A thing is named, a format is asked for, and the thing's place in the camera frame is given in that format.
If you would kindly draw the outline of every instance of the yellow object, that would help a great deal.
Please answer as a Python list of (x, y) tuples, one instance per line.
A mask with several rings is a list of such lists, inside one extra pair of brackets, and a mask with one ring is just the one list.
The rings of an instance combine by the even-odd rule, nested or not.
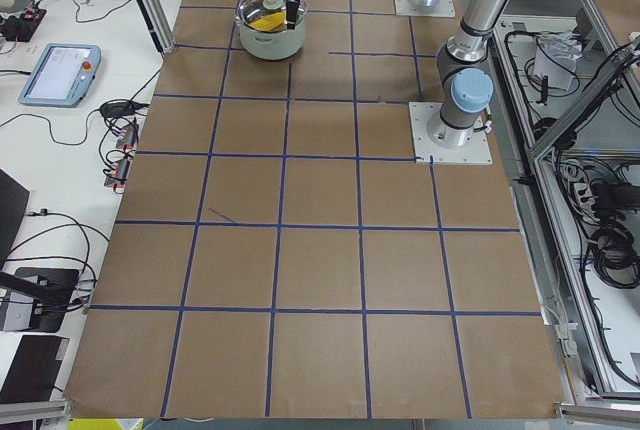
[(141, 430), (143, 420), (111, 420), (80, 418), (69, 422), (68, 430)]
[(255, 30), (270, 32), (284, 25), (285, 17), (284, 12), (272, 13), (266, 17), (259, 18), (255, 22), (251, 22), (249, 25)]

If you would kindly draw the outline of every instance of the light blue joint cap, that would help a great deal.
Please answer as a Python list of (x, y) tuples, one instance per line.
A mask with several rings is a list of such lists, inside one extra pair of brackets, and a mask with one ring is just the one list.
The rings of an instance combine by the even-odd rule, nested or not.
[(493, 96), (493, 82), (489, 75), (477, 68), (459, 72), (451, 84), (451, 97), (466, 113), (479, 113), (489, 105)]

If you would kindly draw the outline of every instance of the tablet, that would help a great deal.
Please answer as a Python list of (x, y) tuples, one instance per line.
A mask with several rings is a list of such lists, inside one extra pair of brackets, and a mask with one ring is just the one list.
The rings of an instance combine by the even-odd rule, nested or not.
[(75, 107), (89, 90), (100, 65), (95, 45), (48, 44), (18, 102), (38, 107)]

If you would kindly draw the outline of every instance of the cooking pot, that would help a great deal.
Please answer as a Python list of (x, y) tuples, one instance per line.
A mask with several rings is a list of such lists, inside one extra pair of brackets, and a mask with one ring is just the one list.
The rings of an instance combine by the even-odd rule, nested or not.
[(236, 13), (242, 46), (263, 60), (282, 60), (294, 55), (304, 43), (307, 4), (300, 1), (296, 28), (286, 27), (287, 0), (243, 0)]

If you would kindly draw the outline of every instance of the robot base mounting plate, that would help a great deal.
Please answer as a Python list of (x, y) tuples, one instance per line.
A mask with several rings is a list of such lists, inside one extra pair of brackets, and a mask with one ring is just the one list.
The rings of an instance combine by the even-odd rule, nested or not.
[[(437, 102), (409, 103), (416, 163), (433, 161), (437, 165), (491, 165), (493, 160), (485, 132), (474, 133), (469, 143), (454, 150), (443, 148), (431, 140), (427, 133), (427, 123), (440, 111), (441, 106)], [(480, 126), (482, 119), (478, 117), (476, 127)]]
[(410, 3), (409, 0), (394, 1), (396, 4), (396, 15), (439, 18), (454, 18), (456, 16), (456, 10), (453, 7), (453, 0), (440, 0), (440, 2), (433, 7), (417, 7)]

